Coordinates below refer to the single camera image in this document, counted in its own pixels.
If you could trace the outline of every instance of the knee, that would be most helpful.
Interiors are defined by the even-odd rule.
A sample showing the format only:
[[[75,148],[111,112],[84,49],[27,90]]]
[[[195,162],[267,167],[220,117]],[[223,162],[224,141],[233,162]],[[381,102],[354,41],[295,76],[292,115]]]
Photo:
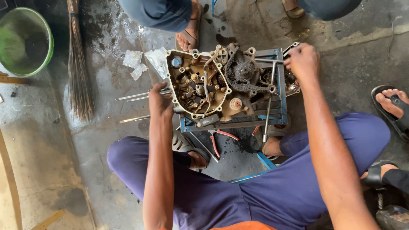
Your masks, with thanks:
[[[382,149],[391,139],[391,131],[385,121],[372,114],[347,113],[336,119],[345,139],[355,139]]]
[[[135,155],[149,152],[148,140],[128,136],[112,143],[107,151],[106,160],[111,171],[120,169],[125,163],[134,160]]]
[[[310,15],[325,21],[341,18],[359,6],[362,0],[299,0],[299,5]]]

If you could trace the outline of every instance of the hand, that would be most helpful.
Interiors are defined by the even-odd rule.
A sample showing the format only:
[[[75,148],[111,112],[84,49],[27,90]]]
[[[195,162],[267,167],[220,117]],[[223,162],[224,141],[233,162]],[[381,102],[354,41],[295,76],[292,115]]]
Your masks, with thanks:
[[[319,77],[319,53],[312,45],[300,44],[290,50],[284,65],[297,77],[300,85],[308,82],[318,82]]]
[[[172,116],[174,113],[172,94],[160,94],[161,89],[165,88],[167,85],[167,82],[158,83],[148,94],[151,121],[157,118],[172,120]]]

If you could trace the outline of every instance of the plastic bag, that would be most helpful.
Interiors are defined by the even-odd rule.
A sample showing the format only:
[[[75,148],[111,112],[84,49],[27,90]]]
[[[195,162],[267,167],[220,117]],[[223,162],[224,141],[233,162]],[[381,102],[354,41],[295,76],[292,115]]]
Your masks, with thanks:
[[[145,72],[147,70],[148,67],[146,67],[146,65],[140,64],[137,68],[135,68],[135,70],[132,73],[130,73],[130,75],[136,81],[142,75],[142,72]]]
[[[135,69],[132,73],[130,73],[135,81],[138,80],[143,72],[148,70],[146,65],[141,64],[142,54],[143,53],[141,51],[127,50],[125,53],[124,61],[122,62],[123,65]]]
[[[156,71],[159,73],[162,79],[166,78],[166,49],[161,47],[154,51],[148,51],[145,53],[146,58],[153,65]]]
[[[122,64],[136,69],[141,64],[141,60],[142,60],[141,51],[127,50],[125,53],[124,62]]]

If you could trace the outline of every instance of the orange shirt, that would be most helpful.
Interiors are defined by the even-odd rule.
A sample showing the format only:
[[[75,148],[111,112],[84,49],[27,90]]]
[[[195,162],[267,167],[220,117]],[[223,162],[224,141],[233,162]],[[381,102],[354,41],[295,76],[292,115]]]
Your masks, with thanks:
[[[267,226],[258,221],[245,221],[245,222],[233,224],[231,226],[227,226],[224,228],[212,228],[211,230],[277,230],[277,229]]]

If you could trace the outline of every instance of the purple pants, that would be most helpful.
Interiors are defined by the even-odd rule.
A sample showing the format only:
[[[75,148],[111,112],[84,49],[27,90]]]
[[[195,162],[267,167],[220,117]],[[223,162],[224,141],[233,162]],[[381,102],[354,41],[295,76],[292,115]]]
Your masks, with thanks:
[[[362,175],[388,143],[389,128],[380,118],[364,113],[344,114],[336,121]],[[115,141],[107,154],[111,170],[141,200],[148,148],[146,139],[129,136]],[[189,155],[173,152],[173,222],[180,230],[220,228],[250,220],[278,230],[304,229],[327,210],[312,166],[307,132],[283,137],[280,149],[291,158],[242,184],[189,170]]]

